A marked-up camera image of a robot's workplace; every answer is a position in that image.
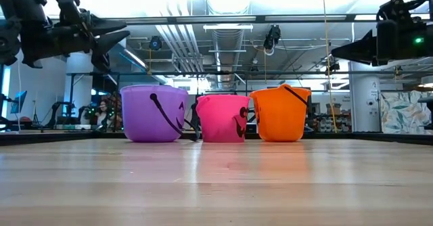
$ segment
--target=purple bucket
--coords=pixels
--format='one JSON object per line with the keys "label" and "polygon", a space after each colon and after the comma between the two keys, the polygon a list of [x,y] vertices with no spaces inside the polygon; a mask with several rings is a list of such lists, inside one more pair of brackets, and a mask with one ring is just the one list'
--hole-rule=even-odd
{"label": "purple bucket", "polygon": [[[123,87],[124,134],[134,142],[172,142],[182,129],[188,92],[170,86],[135,85]],[[163,112],[172,124],[169,124]]]}

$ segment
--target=monitor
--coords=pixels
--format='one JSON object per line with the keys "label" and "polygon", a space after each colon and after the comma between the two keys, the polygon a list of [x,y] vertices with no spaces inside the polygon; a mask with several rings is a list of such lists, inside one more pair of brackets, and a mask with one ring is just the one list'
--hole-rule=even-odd
{"label": "monitor", "polygon": [[19,114],[26,99],[27,91],[21,91],[15,95],[11,105],[11,114]]}

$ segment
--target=orange bucket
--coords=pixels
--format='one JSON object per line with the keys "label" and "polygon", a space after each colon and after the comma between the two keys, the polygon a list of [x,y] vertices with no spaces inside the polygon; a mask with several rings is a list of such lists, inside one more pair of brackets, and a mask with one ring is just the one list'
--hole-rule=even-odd
{"label": "orange bucket", "polygon": [[265,141],[298,141],[304,135],[307,99],[311,91],[282,84],[253,91],[258,134]]}

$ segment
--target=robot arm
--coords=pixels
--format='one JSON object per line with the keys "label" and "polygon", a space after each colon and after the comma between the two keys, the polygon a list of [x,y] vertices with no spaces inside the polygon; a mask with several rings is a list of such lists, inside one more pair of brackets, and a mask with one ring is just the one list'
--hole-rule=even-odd
{"label": "robot arm", "polygon": [[42,58],[92,51],[92,64],[102,72],[109,72],[107,52],[130,34],[126,30],[114,31],[127,25],[103,20],[79,9],[80,0],[56,1],[60,21],[54,24],[43,11],[47,0],[0,0],[6,19],[6,24],[0,26],[0,63],[15,63],[20,49],[23,64],[31,68],[42,68],[36,62]]}
{"label": "robot arm", "polygon": [[391,60],[433,56],[433,26],[428,26],[420,17],[411,17],[409,12],[426,1],[430,2],[432,10],[433,0],[391,0],[383,4],[376,16],[377,36],[370,30],[361,40],[333,49],[332,55],[372,66],[386,65]]}

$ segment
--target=green light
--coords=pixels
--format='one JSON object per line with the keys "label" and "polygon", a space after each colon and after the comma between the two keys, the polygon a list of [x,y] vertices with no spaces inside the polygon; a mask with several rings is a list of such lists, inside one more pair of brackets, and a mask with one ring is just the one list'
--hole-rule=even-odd
{"label": "green light", "polygon": [[415,44],[420,44],[424,42],[424,38],[423,37],[417,37],[415,38],[415,40],[413,41]]}

